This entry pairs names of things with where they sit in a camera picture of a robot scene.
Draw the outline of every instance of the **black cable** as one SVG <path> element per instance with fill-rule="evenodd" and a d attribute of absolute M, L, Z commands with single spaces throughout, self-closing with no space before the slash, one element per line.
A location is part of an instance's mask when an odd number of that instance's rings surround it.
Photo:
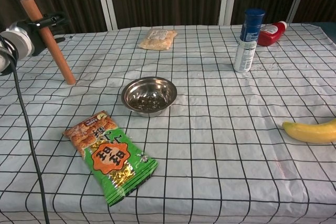
<path fill-rule="evenodd" d="M 0 35 L 0 41 L 3 43 L 4 47 L 8 50 L 7 45 L 4 42 L 4 39 L 3 39 L 3 37 L 1 35 Z M 37 157 L 36 157 L 35 148 L 34 148 L 34 142 L 33 142 L 33 136 L 32 136 L 32 130 L 30 128 L 30 123 L 29 123 L 27 111 L 26 111 L 25 105 L 23 103 L 22 94 L 21 94 L 21 91 L 20 91 L 19 81 L 18 81 L 17 72 L 16 72 L 16 67 L 15 67 L 13 59 L 10 56 L 8 57 L 8 59 L 10 61 L 10 67 L 11 67 L 11 69 L 13 71 L 15 88 L 16 88 L 16 92 L 17 92 L 17 97 L 19 99 L 20 106 L 21 106 L 21 109 L 22 109 L 22 113 L 23 113 L 23 116 L 25 118 L 25 122 L 26 122 L 26 126 L 27 126 L 27 132 L 28 132 L 30 150 L 32 152 L 31 154 L 33 156 L 33 161 L 34 161 L 34 165 L 35 165 L 35 168 L 36 168 L 37 178 L 38 178 L 38 182 L 40 184 L 40 191 L 41 191 L 41 198 L 42 198 L 42 207 L 43 207 L 44 218 L 45 218 L 46 224 L 50 224 L 49 217 L 48 217 L 48 209 L 47 209 L 47 204 L 46 204 L 46 196 L 45 196 L 45 192 L 44 192 L 42 175 L 41 175 L 40 167 L 39 167 L 38 162 L 37 162 Z"/>

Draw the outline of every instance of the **snack bag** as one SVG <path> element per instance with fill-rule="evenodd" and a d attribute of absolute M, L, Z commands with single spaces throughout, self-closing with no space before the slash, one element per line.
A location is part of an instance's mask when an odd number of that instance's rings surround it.
<path fill-rule="evenodd" d="M 174 30 L 151 29 L 141 41 L 140 47 L 151 50 L 167 50 L 176 35 L 177 32 Z"/>
<path fill-rule="evenodd" d="M 105 111 L 66 130 L 64 135 L 71 139 L 102 186 L 109 206 L 139 187 L 158 166 L 156 160 L 130 141 Z"/>

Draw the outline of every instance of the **wooden stick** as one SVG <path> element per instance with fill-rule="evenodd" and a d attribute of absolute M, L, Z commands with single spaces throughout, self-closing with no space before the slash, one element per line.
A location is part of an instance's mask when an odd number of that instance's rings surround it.
<path fill-rule="evenodd" d="M 43 18 L 40 10 L 38 9 L 36 3 L 34 0 L 21 0 L 21 4 L 23 8 L 25 9 L 28 17 L 32 21 L 37 21 L 41 18 Z M 47 48 L 49 49 L 52 57 L 54 58 L 54 61 L 56 62 L 59 70 L 63 74 L 64 79 L 69 85 L 73 85 L 76 83 L 76 80 L 67 64 L 67 61 L 65 60 L 61 50 L 59 49 L 53 34 L 51 33 L 50 29 L 48 27 L 44 27 L 40 29 L 40 35 L 46 44 Z"/>

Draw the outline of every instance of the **stainless steel bowl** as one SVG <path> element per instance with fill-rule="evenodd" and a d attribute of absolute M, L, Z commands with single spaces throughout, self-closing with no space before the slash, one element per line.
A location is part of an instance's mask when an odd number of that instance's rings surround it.
<path fill-rule="evenodd" d="M 123 104 L 141 116 L 161 114 L 175 101 L 175 85 L 160 77 L 145 77 L 129 83 L 122 91 Z"/>

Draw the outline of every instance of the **banana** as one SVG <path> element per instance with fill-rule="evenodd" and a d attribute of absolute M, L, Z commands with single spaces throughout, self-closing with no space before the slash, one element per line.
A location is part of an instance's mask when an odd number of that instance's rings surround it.
<path fill-rule="evenodd" d="M 315 125 L 283 122 L 282 128 L 288 135 L 303 142 L 322 144 L 336 141 L 336 119 Z"/>

